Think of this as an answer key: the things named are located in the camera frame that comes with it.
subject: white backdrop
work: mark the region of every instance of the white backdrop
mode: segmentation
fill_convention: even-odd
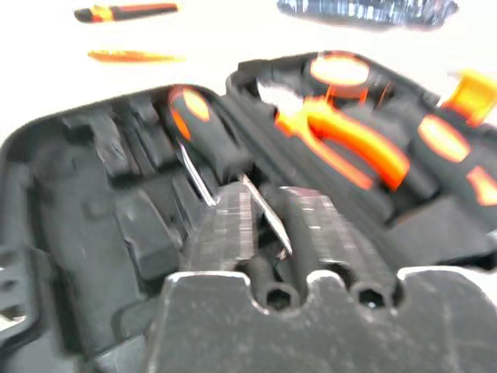
[[[0,142],[49,113],[170,82],[192,82],[223,93],[224,80],[237,63],[252,58],[350,50],[438,93],[454,87],[448,70],[472,67],[497,76],[492,45],[497,2],[459,4],[460,12],[443,28],[426,32],[358,30],[293,19],[278,13],[274,0],[185,0],[174,15],[98,25],[81,24],[72,14],[92,2],[2,2]],[[479,8],[483,4],[487,10]],[[91,49],[163,51],[185,55],[188,61],[103,65],[87,57]]]

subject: yellow tool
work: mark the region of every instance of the yellow tool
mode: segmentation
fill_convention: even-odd
[[[457,74],[461,77],[459,85],[441,107],[459,113],[468,126],[479,127],[497,103],[497,82],[473,70]]]

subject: screwdriver shaft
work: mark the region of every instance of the screwdriver shaft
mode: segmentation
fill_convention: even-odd
[[[181,150],[181,155],[183,158],[183,162],[185,164],[185,168],[188,171],[189,175],[192,177],[193,182],[195,183],[195,186],[198,189],[203,200],[205,200],[205,203],[207,204],[207,206],[209,206],[209,207],[215,206],[216,201],[210,195],[209,190],[207,189],[202,178],[200,177],[200,174],[196,171],[196,168],[193,165],[191,159],[189,158],[188,153],[186,152],[186,149],[182,143],[179,143],[179,148]]]
[[[252,181],[250,181],[246,175],[240,175],[238,179],[248,188],[248,191],[250,191],[250,194],[254,198],[255,202],[262,208],[269,225],[271,225],[271,228],[273,228],[273,231],[278,236],[278,239],[280,239],[283,243],[283,247],[286,252],[291,256],[292,246],[290,244],[290,239],[288,238],[287,230],[285,229],[280,218],[278,218],[273,209],[267,204],[264,198],[262,198],[255,185],[252,184]]]

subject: blue object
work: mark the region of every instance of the blue object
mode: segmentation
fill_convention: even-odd
[[[442,26],[459,10],[452,0],[277,0],[277,5],[296,16],[392,26]]]

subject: orange pliers handle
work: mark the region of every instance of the orange pliers handle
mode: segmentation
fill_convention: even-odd
[[[349,181],[369,189],[373,181],[321,141],[336,140],[360,155],[391,190],[397,190],[410,169],[410,161],[388,139],[333,109],[325,99],[307,98],[293,118],[279,114],[276,125],[288,136],[299,136],[321,159]]]

